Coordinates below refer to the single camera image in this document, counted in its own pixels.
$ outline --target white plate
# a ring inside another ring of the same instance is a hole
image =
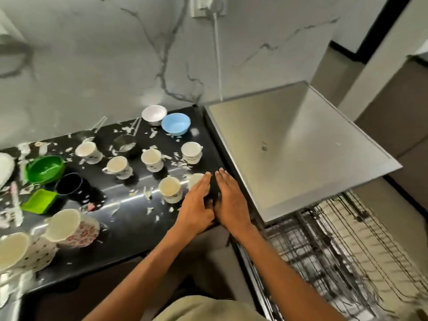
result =
[[[0,153],[0,188],[9,180],[15,167],[13,157],[7,153]]]

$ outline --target person's left hand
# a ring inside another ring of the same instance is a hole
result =
[[[174,227],[192,240],[206,230],[214,219],[212,201],[205,208],[204,196],[210,187],[211,173],[205,175],[187,193]]]

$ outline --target marble wall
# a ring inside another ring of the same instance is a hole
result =
[[[217,63],[213,21],[189,2],[0,0],[22,46],[0,43],[0,147],[310,80],[341,14],[341,0],[229,0]]]

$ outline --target blue bowl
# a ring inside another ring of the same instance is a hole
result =
[[[174,136],[183,135],[190,127],[189,116],[182,113],[166,115],[162,120],[162,128],[168,134]]]

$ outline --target dishwasher rack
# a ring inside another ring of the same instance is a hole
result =
[[[427,278],[353,192],[288,214],[261,233],[349,320],[405,319],[428,300]],[[265,316],[283,321],[248,254],[238,249]]]

